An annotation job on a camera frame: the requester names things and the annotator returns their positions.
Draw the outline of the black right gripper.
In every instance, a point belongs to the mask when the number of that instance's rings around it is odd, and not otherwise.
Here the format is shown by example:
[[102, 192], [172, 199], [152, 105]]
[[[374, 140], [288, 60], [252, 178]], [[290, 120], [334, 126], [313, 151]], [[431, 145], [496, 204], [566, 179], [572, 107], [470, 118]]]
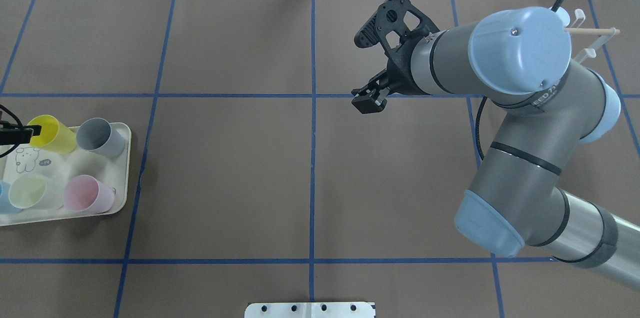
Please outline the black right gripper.
[[413, 51], [423, 38], [439, 32], [436, 24], [410, 0], [386, 0], [359, 29], [354, 44], [359, 49], [380, 45], [387, 58], [386, 68], [375, 74], [361, 88], [350, 93], [350, 104], [361, 115], [381, 113], [391, 93], [422, 96], [411, 72]]

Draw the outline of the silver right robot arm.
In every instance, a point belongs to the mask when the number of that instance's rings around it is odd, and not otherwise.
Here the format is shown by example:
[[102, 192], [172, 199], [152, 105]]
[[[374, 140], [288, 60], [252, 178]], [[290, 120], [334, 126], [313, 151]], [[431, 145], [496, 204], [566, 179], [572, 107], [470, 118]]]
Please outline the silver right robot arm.
[[621, 113], [615, 90], [571, 57], [566, 27], [527, 6], [439, 29], [410, 0], [385, 0], [353, 40], [382, 46], [386, 68], [352, 90], [352, 104], [367, 115], [392, 94], [488, 99], [505, 117], [455, 214], [458, 232], [501, 257], [538, 247], [638, 290], [639, 227], [557, 186], [576, 147]]

